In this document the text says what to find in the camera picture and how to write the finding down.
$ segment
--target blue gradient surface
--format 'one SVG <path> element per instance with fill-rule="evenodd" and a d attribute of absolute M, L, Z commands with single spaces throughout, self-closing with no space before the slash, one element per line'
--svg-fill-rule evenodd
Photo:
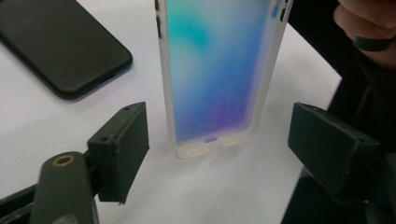
<path fill-rule="evenodd" d="M 250 124 L 278 1 L 167 0 L 177 142 Z"/>

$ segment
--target human hand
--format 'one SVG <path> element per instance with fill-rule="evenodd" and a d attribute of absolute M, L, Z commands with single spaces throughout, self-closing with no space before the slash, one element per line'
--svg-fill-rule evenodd
<path fill-rule="evenodd" d="M 334 21 L 346 35 L 370 39 L 389 39 L 396 36 L 396 0 L 339 0 Z M 396 41 L 382 51 L 361 50 L 379 66 L 396 72 Z"/>

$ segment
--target translucent phone case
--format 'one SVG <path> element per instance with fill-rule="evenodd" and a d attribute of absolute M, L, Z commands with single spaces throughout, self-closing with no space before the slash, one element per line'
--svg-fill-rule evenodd
<path fill-rule="evenodd" d="M 191 158 L 257 130 L 291 0 L 158 0 L 172 148 Z"/>

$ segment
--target white tabletop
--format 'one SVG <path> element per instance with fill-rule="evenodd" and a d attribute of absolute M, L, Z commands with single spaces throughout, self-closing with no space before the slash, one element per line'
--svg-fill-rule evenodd
<path fill-rule="evenodd" d="M 279 223 L 302 165 L 287 146 L 294 102 L 326 108 L 339 76 L 287 27 L 257 134 L 178 159 L 169 148 L 154 3 L 80 0 L 134 55 L 122 76 L 64 101 L 0 45 L 0 198 L 36 183 L 41 164 L 86 142 L 120 108 L 145 101 L 150 150 L 127 203 L 97 203 L 101 223 Z"/>

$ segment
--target black phone case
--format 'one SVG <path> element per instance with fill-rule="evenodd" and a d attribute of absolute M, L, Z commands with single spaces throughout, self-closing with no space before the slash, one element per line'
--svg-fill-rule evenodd
<path fill-rule="evenodd" d="M 133 60 L 75 0 L 0 0 L 0 38 L 64 99 L 94 89 Z"/>

